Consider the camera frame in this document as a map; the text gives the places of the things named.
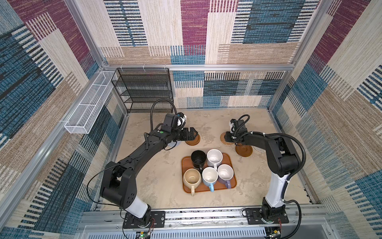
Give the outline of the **black mug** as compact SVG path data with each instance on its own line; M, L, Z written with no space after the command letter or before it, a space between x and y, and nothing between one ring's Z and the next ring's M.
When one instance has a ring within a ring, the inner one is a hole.
M207 159L206 153L201 150L196 150L192 153L191 159L194 169L197 169L199 173L202 173Z

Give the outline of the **white speckled mug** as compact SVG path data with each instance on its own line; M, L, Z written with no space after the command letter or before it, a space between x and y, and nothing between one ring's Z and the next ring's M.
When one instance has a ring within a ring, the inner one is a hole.
M211 149L207 153L207 165L215 170L222 164L223 154L218 149Z

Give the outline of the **beige ceramic mug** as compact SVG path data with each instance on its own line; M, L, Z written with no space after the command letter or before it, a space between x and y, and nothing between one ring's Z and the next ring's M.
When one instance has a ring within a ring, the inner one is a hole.
M184 185L191 190L191 195L194 196L196 189L202 182L202 177L197 169L188 169L183 175Z

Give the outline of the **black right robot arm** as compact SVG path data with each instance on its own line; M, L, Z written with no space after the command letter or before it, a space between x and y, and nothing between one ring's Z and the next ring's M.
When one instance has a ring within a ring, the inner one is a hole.
M265 150L267 164L272 172L267 195L263 198L261 217L265 223L272 223L285 213L285 194L291 178L306 163L306 151L295 137L285 133L264 133L248 131L246 123L250 116L242 115L232 119L225 141L240 145L254 146Z

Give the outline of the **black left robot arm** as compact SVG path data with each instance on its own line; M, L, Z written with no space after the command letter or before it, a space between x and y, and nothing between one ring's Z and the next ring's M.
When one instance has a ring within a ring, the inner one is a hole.
M153 126L153 110L157 103L168 102L173 114L166 114L164 122ZM136 177L145 164L158 152L165 149L170 142L191 141L198 132L185 127L187 117L178 113L172 101L159 99L150 110L149 133L144 134L144 142L129 156L119 162L106 165L100 186L100 196L108 200L110 206L117 206L126 211L126 216L133 217L140 227L152 222L151 207L137 196Z

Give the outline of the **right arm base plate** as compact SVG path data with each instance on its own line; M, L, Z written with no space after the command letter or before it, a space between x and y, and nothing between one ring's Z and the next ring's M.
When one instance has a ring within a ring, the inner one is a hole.
M262 216L261 207L245 208L242 214L247 219L249 225L278 224L279 222L281 222L281 224L289 223L285 209L282 209L281 212L269 215L267 219Z

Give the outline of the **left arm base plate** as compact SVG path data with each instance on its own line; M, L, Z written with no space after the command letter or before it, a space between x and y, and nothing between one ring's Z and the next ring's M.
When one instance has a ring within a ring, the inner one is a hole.
M165 224L165 211L150 211L143 218L138 218L126 213L123 221L123 229L149 229L163 228Z

